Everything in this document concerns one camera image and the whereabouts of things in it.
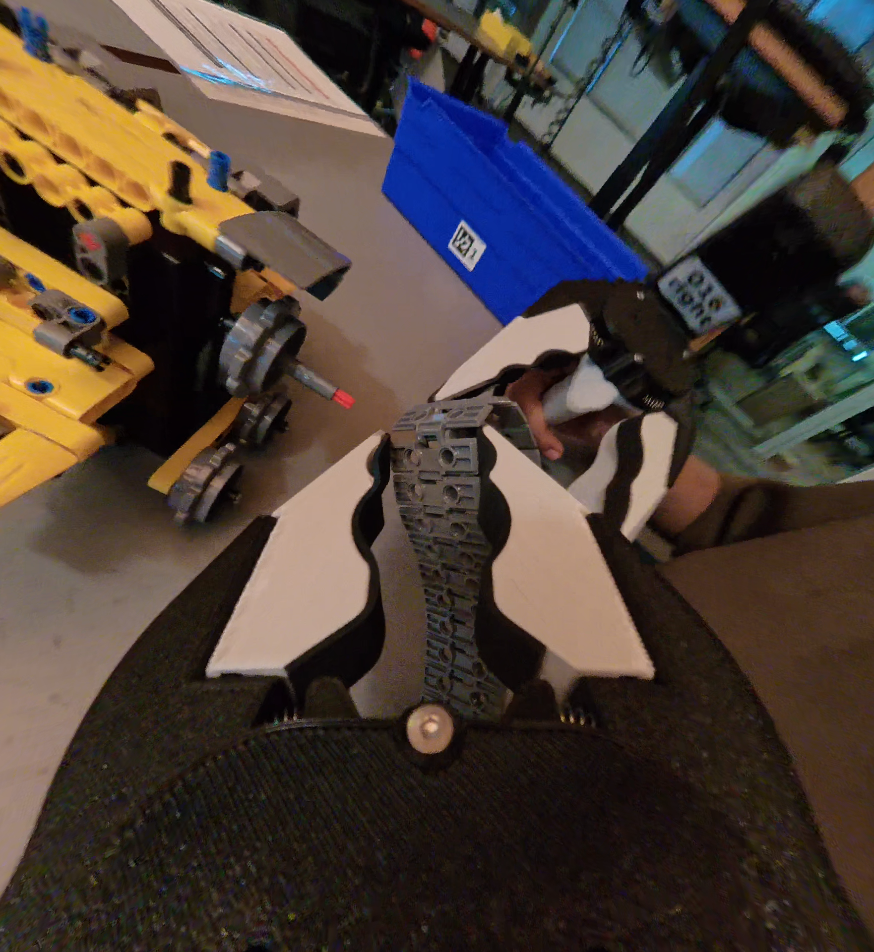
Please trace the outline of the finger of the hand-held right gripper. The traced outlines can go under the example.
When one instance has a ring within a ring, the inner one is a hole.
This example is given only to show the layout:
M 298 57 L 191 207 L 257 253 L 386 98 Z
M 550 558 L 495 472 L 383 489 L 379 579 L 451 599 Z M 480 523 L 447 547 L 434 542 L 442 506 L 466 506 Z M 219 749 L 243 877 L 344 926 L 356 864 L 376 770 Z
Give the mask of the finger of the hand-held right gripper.
M 617 422 L 602 438 L 591 465 L 566 490 L 588 514 L 600 515 L 633 541 L 674 485 L 692 437 L 690 425 L 665 411 Z
M 577 304 L 518 317 L 461 364 L 433 393 L 434 402 L 467 399 L 505 386 L 514 375 L 577 358 L 589 344 L 590 321 Z

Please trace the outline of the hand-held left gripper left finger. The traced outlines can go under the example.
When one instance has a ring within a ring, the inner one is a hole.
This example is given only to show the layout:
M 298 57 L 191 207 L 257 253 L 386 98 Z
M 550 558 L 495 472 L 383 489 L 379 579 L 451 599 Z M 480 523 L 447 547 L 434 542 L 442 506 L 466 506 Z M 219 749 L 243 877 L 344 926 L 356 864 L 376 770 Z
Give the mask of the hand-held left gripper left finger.
M 372 670 L 385 637 L 372 543 L 389 467 L 388 436 L 374 432 L 274 512 L 208 679 L 275 677 L 302 697 L 316 679 L 351 688 Z

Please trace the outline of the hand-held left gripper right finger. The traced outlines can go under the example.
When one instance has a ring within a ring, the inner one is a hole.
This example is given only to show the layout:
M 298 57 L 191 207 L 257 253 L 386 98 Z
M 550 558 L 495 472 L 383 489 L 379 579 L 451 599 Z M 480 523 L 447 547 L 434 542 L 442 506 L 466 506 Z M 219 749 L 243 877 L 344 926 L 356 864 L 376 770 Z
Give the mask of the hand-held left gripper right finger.
M 651 681 L 655 666 L 586 507 L 498 430 L 478 436 L 478 654 L 509 690 L 543 680 L 566 699 L 588 677 Z

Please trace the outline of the grey toy track strip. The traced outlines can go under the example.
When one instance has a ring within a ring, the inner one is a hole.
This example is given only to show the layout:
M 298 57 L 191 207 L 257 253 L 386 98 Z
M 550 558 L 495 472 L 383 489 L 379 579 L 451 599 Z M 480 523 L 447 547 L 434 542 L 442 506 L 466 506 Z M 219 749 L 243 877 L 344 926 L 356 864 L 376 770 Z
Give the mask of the grey toy track strip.
M 424 591 L 422 699 L 463 718 L 498 720 L 507 690 L 476 640 L 491 544 L 480 526 L 480 448 L 474 430 L 393 430 L 391 477 Z
M 389 434 L 394 465 L 399 470 L 475 473 L 475 451 L 457 446 L 475 439 L 487 426 L 537 466 L 542 465 L 523 411 L 514 402 L 495 396 L 441 401 L 407 411 Z

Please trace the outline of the yellow toy brick vehicle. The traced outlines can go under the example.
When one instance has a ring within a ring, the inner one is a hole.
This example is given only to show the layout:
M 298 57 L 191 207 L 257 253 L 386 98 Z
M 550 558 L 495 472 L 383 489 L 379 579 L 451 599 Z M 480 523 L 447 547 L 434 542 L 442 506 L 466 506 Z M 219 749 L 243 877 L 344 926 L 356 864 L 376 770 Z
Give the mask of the yellow toy brick vehicle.
M 351 263 L 298 207 L 0 2 L 0 509 L 119 436 L 162 459 L 176 523 L 206 523 L 286 429 L 289 379 L 353 406 L 299 361 L 295 293 Z

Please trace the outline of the person's right hand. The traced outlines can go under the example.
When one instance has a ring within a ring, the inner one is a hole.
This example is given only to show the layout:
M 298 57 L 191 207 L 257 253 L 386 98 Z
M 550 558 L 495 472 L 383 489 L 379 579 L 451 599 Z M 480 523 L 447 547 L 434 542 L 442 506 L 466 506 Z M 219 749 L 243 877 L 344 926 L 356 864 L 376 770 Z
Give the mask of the person's right hand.
M 568 363 L 531 368 L 505 391 L 505 397 L 523 412 L 542 457 L 549 462 L 560 460 L 567 446 L 597 450 L 610 428 L 626 419 L 624 409 L 610 406 L 567 422 L 550 424 L 545 415 L 544 398 L 552 387 L 569 375 L 570 370 Z

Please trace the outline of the blue plastic bin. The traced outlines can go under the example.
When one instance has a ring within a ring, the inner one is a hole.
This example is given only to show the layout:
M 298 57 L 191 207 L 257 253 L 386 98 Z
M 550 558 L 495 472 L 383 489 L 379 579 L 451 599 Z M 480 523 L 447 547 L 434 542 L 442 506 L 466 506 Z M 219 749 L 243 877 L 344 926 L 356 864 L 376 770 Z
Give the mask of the blue plastic bin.
M 501 120 L 415 78 L 382 192 L 502 326 L 562 281 L 647 275 Z

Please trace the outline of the black metal stand pole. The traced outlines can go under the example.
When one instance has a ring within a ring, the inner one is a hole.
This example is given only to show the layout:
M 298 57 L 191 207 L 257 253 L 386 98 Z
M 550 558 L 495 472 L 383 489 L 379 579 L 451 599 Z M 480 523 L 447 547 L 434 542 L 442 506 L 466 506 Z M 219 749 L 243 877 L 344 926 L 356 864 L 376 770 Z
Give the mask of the black metal stand pole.
M 723 13 L 728 28 L 714 51 L 705 55 L 669 103 L 653 120 L 620 165 L 588 202 L 612 232 L 624 222 L 717 113 L 717 88 L 771 1 L 745 2 L 737 14 Z

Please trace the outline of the person's tan trouser leg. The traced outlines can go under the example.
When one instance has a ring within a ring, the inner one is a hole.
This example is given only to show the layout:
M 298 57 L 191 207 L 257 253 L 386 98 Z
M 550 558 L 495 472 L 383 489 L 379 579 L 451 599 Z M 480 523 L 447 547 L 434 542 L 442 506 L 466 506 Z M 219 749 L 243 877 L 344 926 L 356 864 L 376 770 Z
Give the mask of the person's tan trouser leg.
M 662 569 L 747 674 L 874 933 L 874 515 Z

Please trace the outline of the wooden table leg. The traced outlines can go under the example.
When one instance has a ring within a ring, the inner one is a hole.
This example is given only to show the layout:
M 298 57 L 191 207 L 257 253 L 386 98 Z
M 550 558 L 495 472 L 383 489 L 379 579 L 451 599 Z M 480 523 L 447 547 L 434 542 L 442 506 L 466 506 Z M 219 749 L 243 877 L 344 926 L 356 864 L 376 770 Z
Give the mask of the wooden table leg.
M 805 54 L 768 23 L 773 2 L 707 1 L 729 25 L 726 42 L 749 46 L 829 131 L 848 129 L 848 100 L 826 81 Z M 874 161 L 853 180 L 852 189 L 874 216 Z

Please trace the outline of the white printed paper sheet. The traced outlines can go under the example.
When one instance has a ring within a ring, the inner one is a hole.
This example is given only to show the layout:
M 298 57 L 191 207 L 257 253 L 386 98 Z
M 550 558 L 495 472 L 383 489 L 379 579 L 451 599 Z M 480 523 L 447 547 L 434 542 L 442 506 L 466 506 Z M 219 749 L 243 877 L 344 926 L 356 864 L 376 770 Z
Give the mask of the white printed paper sheet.
M 287 32 L 204 1 L 116 1 L 208 99 L 385 137 Z

